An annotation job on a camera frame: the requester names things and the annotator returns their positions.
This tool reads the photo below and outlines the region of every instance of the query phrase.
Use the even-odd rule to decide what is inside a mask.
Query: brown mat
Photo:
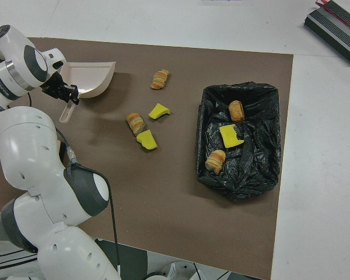
[[[64,103],[33,93],[72,144],[81,164],[105,174],[113,187],[119,242],[226,270],[268,279],[271,274],[279,186],[265,195],[232,203],[195,177],[195,134],[202,90],[247,81],[279,90],[282,145],[292,55],[152,45],[34,38],[40,50],[57,47],[68,61],[117,61],[107,91],[84,99],[71,122],[58,119]],[[152,75],[166,68],[163,90],[152,90]],[[172,114],[152,121],[156,103]],[[27,104],[26,97],[17,104]],[[125,122],[142,115],[158,148],[146,151]],[[0,209],[15,194],[0,167]],[[110,210],[81,225],[88,234],[113,239]]]

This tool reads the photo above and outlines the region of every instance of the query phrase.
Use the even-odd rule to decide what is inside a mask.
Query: white robotic arm
[[[2,210],[9,240],[37,253],[46,280],[119,280],[97,244],[76,227],[106,208],[107,180],[77,163],[63,166],[56,129],[44,112],[32,107],[4,110],[46,83],[65,63],[64,56],[58,49],[39,52],[8,25],[0,27],[0,55],[5,58],[0,62],[0,160],[8,183],[27,191]],[[8,273],[3,269],[0,276],[12,275]]]

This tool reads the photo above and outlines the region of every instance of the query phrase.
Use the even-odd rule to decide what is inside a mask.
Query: white table
[[[28,37],[294,54],[272,279],[350,279],[350,66],[303,27],[314,2],[5,0],[0,25]]]

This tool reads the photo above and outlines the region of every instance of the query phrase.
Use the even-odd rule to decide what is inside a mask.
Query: black plastic bag
[[[242,103],[245,120],[233,123],[228,105]],[[219,127],[235,124],[244,143],[226,149]],[[205,167],[214,150],[226,153],[218,175]],[[197,125],[197,180],[230,200],[244,200],[272,190],[279,180],[281,162],[278,90],[268,84],[247,82],[204,89]]]

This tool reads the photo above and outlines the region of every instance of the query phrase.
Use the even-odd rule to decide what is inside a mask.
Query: black metal device
[[[350,13],[329,1],[310,13],[304,23],[350,62]]]

